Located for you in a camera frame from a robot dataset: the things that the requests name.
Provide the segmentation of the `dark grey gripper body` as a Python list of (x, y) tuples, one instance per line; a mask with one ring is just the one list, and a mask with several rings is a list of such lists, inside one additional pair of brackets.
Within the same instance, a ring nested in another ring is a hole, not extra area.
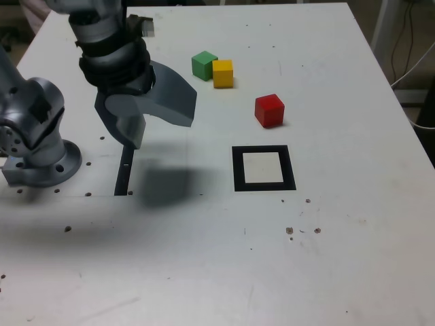
[(106, 88), (98, 87), (97, 91), (105, 96), (111, 96), (115, 94), (141, 96), (142, 94), (146, 94), (150, 91), (150, 89), (154, 86), (155, 81), (156, 76), (154, 70), (146, 69), (143, 74), (132, 81)]

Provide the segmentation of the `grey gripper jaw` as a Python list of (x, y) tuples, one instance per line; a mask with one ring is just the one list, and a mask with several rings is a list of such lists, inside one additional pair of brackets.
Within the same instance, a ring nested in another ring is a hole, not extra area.
[(106, 109), (118, 117), (152, 115), (176, 126), (191, 127), (196, 90), (176, 71), (151, 62), (156, 81), (145, 94), (115, 94), (105, 100)]
[(110, 135), (123, 146), (139, 149), (145, 131), (145, 118), (140, 116), (117, 117), (105, 107), (106, 95), (97, 92), (94, 107)]

